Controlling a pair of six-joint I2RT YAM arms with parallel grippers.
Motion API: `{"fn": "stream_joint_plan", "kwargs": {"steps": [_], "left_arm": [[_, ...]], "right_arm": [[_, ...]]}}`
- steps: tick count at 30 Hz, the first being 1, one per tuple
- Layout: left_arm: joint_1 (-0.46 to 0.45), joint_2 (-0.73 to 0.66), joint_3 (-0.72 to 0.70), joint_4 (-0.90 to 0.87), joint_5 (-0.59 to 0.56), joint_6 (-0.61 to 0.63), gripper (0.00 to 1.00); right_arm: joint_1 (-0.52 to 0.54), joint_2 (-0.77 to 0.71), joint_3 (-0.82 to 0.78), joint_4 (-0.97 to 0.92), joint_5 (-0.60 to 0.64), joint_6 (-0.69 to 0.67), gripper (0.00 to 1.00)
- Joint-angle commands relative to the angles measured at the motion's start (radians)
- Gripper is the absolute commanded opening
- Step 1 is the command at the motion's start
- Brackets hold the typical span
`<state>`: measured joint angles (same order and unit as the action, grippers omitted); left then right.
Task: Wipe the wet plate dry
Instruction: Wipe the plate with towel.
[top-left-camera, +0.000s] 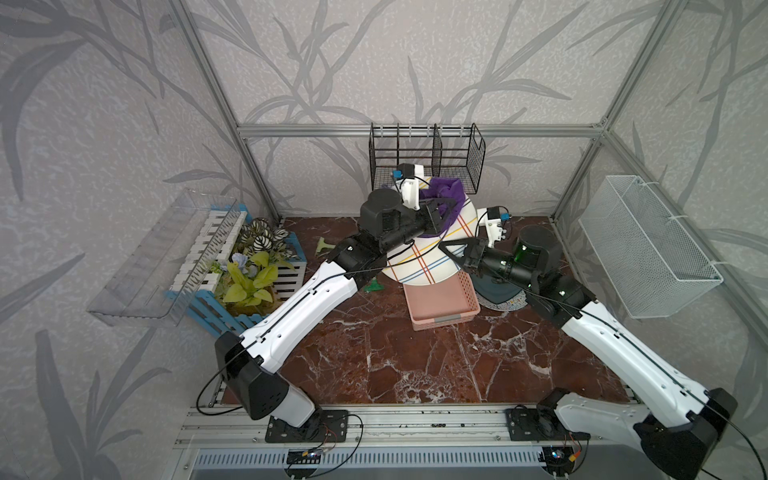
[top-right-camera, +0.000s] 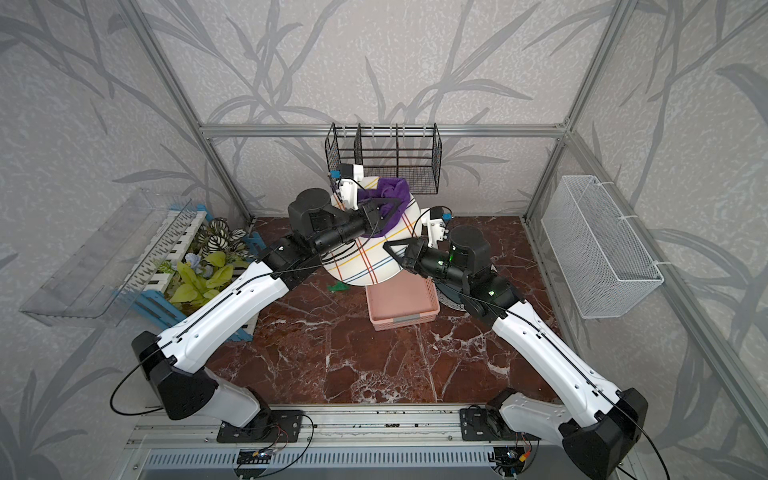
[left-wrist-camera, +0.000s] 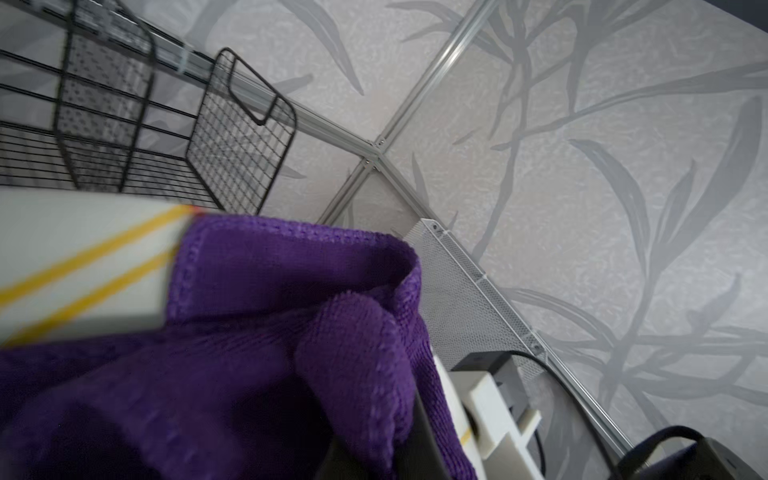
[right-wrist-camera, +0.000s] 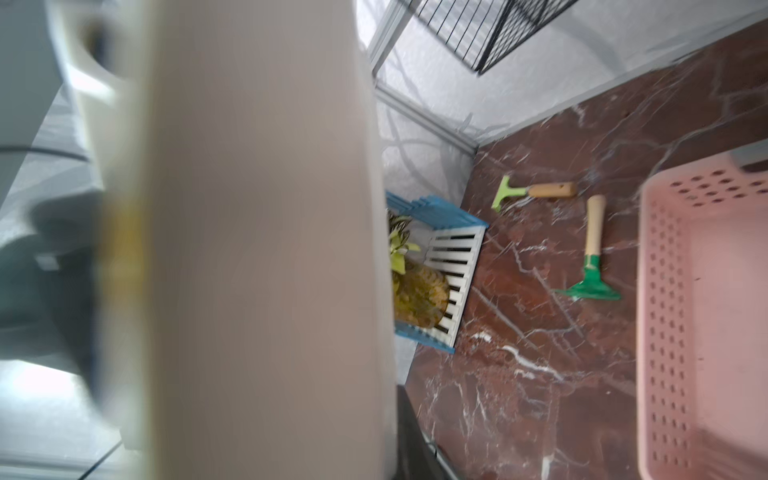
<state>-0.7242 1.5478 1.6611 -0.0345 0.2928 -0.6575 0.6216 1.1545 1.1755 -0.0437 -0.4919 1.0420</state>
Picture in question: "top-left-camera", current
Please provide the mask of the dark teal square plate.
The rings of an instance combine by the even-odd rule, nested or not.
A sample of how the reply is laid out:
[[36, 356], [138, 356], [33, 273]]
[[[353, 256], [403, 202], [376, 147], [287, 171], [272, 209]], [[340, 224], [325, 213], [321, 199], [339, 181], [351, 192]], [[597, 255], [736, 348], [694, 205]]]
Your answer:
[[475, 293], [480, 292], [484, 297], [494, 303], [504, 302], [516, 295], [518, 291], [522, 290], [522, 288], [517, 285], [504, 282], [491, 275], [480, 276], [471, 274], [470, 279]]

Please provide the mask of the purple microfiber cloth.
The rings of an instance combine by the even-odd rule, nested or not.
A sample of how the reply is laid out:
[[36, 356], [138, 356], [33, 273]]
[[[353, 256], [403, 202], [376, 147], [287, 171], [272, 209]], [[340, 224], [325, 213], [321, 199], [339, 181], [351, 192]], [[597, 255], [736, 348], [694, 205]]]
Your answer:
[[461, 179], [433, 177], [429, 180], [427, 188], [419, 190], [419, 198], [448, 199], [447, 203], [439, 206], [439, 212], [448, 223], [453, 223], [465, 204], [466, 194]]

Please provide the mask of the white plaid striped plate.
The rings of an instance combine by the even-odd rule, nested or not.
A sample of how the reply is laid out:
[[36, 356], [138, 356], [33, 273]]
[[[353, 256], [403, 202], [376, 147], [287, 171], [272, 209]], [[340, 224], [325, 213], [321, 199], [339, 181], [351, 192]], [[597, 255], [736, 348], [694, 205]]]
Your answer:
[[477, 209], [466, 197], [461, 211], [448, 230], [438, 237], [419, 237], [408, 250], [396, 247], [382, 273], [403, 285], [429, 286], [448, 280], [460, 268], [438, 247], [441, 241], [473, 237], [478, 221]]

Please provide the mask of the colourful squiggle round plate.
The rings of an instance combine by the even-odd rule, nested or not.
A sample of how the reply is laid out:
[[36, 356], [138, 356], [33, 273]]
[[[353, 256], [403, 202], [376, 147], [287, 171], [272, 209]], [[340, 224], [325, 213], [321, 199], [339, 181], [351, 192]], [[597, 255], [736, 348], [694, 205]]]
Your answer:
[[522, 290], [518, 291], [517, 294], [510, 299], [501, 303], [494, 303], [493, 301], [484, 297], [480, 292], [477, 292], [476, 296], [478, 303], [482, 307], [493, 311], [512, 312], [521, 310], [527, 306], [526, 294]]

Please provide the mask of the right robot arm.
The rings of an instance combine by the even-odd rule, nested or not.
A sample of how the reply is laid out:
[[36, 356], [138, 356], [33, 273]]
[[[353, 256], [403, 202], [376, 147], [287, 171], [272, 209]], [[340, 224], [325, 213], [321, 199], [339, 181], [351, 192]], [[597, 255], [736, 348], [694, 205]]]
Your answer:
[[561, 246], [554, 235], [538, 226], [523, 231], [532, 238], [520, 238], [511, 252], [477, 237], [443, 241], [439, 248], [468, 273], [519, 287], [542, 319], [590, 350], [641, 401], [621, 406], [556, 388], [537, 405], [540, 421], [635, 448], [673, 479], [696, 478], [729, 427], [736, 399], [676, 370], [588, 288], [559, 271]]

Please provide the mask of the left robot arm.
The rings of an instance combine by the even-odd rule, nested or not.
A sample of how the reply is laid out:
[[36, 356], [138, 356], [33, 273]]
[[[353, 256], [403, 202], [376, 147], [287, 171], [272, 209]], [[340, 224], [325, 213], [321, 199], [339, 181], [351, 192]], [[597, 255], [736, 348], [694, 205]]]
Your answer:
[[379, 188], [360, 208], [358, 230], [327, 255], [313, 276], [266, 319], [215, 342], [218, 376], [253, 420], [273, 416], [292, 427], [306, 424], [317, 406], [279, 370], [295, 347], [338, 305], [382, 270], [398, 248], [421, 236], [438, 237], [456, 220], [466, 196], [445, 179], [416, 194], [411, 208], [395, 189]]

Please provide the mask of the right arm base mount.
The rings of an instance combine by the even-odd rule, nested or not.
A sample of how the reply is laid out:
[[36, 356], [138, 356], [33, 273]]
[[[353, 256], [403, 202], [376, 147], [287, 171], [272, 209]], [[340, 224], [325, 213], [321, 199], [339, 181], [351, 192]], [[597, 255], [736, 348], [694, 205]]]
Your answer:
[[591, 435], [586, 432], [567, 430], [550, 412], [535, 407], [516, 405], [504, 411], [509, 437], [512, 441], [586, 441]]

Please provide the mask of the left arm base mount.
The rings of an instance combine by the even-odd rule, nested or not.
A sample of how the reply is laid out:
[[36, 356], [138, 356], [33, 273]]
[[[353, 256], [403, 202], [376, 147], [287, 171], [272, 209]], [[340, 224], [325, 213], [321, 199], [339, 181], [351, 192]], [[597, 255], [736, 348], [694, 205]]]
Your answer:
[[319, 408], [299, 427], [271, 416], [265, 441], [270, 444], [343, 443], [346, 441], [349, 414], [348, 410]]

